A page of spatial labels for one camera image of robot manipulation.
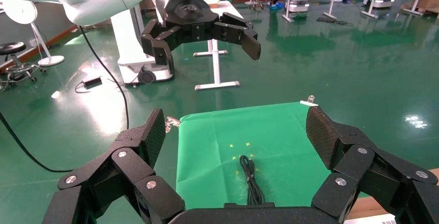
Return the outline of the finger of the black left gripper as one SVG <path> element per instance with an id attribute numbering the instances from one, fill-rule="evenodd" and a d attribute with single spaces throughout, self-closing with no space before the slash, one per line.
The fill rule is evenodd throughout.
<path id="1" fill-rule="evenodd" d="M 150 20 L 140 35 L 142 49 L 145 54 L 154 57 L 155 64 L 166 66 L 174 75 L 172 51 L 182 44 L 182 28 L 167 27 L 158 19 Z"/>
<path id="2" fill-rule="evenodd" d="M 261 44 L 253 23 L 228 12 L 223 12 L 218 21 L 214 22 L 214 39 L 238 44 L 254 61 L 260 59 Z"/>

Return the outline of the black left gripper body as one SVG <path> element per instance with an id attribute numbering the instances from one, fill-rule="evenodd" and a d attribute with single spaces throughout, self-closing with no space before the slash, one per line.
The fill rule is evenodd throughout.
<path id="1" fill-rule="evenodd" d="M 155 40 L 182 44 L 209 40 L 222 33 L 220 17 L 204 0 L 155 0 L 162 24 Z"/>

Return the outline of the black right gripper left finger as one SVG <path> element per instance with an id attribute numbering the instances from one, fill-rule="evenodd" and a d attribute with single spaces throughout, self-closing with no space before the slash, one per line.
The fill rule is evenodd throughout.
<path id="1" fill-rule="evenodd" d="M 43 223 L 96 223 L 122 197 L 143 222 L 171 222 L 185 203 L 154 171 L 165 136 L 161 109 L 120 132 L 106 152 L 59 180 Z"/>

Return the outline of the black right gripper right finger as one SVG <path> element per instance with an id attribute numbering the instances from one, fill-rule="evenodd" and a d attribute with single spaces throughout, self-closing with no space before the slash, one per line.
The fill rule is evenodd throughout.
<path id="1" fill-rule="evenodd" d="M 379 148 L 359 128 L 310 107 L 305 131 L 330 174 L 311 206 L 343 223 L 360 193 L 371 196 L 396 223 L 438 223 L 438 177 Z"/>

